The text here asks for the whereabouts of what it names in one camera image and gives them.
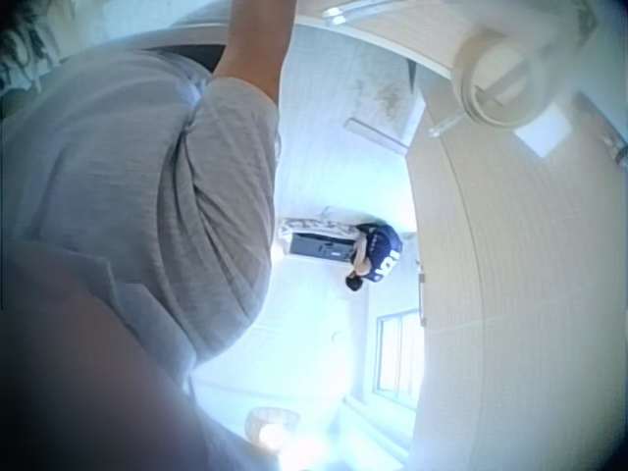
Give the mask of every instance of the navy t-shirt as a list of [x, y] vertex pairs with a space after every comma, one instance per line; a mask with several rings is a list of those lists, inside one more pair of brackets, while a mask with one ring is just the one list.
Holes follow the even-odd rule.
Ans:
[[372, 226], [365, 232], [366, 256], [372, 268], [363, 278], [377, 283], [391, 272], [399, 260], [403, 242], [391, 226]]

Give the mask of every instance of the wall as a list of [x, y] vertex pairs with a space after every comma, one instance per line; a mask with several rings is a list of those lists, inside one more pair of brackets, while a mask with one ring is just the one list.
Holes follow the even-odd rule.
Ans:
[[[195, 375], [203, 408], [239, 434], [250, 408], [269, 405], [301, 413], [305, 430], [327, 428], [352, 386], [350, 363], [363, 356], [366, 292], [346, 288], [348, 270], [292, 256], [277, 263], [254, 326]], [[332, 342], [335, 332], [344, 343]]]
[[364, 382], [359, 399], [368, 419], [398, 443], [407, 445], [415, 414], [373, 393], [377, 356], [378, 318], [419, 308], [419, 269], [416, 236], [404, 241], [401, 258], [391, 273], [377, 284], [368, 284], [368, 325], [364, 361]]
[[624, 439], [624, 176], [586, 129], [545, 159], [462, 122], [408, 155], [426, 370], [408, 469], [597, 469]]

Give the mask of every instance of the window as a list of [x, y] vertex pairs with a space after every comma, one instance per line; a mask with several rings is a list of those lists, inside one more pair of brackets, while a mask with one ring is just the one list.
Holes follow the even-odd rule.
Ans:
[[416, 409], [423, 379], [423, 330], [418, 310], [378, 319], [374, 393]]

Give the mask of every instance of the window frame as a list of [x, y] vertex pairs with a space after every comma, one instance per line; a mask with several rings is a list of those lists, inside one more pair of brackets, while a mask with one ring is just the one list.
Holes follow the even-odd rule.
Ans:
[[[412, 410], [412, 411], [416, 411], [417, 409], [417, 405], [418, 404], [411, 404], [408, 401], [404, 401], [402, 399], [399, 399], [399, 381], [400, 381], [400, 373], [401, 373], [401, 352], [402, 352], [402, 338], [403, 338], [403, 322], [402, 319], [403, 317], [409, 316], [409, 315], [416, 315], [418, 317], [420, 326], [423, 327], [423, 318], [421, 315], [421, 309], [420, 308], [416, 308], [416, 309], [410, 309], [407, 311], [401, 311], [401, 312], [396, 312], [393, 314], [387, 314], [384, 316], [380, 316], [376, 319], [377, 321], [377, 341], [376, 341], [376, 351], [375, 351], [375, 374], [373, 375], [373, 388], [372, 388], [372, 393], [374, 395], [376, 395], [377, 397], [382, 397], [386, 400], [389, 400], [390, 402], [393, 402], [394, 404], [404, 407], [406, 409]], [[394, 394], [390, 394], [387, 391], [381, 390], [379, 388], [380, 385], [380, 379], [381, 379], [381, 374], [382, 374], [382, 359], [383, 359], [383, 342], [384, 342], [384, 332], [383, 332], [383, 326], [384, 324], [389, 321], [390, 319], [398, 319], [398, 324], [399, 324], [399, 328], [398, 328], [398, 348], [397, 348], [397, 357], [399, 359], [399, 361], [397, 362], [397, 370], [396, 370], [396, 387], [395, 387], [395, 391]]]

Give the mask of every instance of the person in navy shirt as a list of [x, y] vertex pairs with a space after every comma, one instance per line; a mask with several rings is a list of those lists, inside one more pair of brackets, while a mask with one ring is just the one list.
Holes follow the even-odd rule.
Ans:
[[361, 289], [364, 279], [380, 282], [391, 272], [403, 250], [403, 243], [391, 226], [362, 224], [357, 229], [362, 236], [351, 256], [353, 272], [346, 277], [346, 285], [352, 291]]

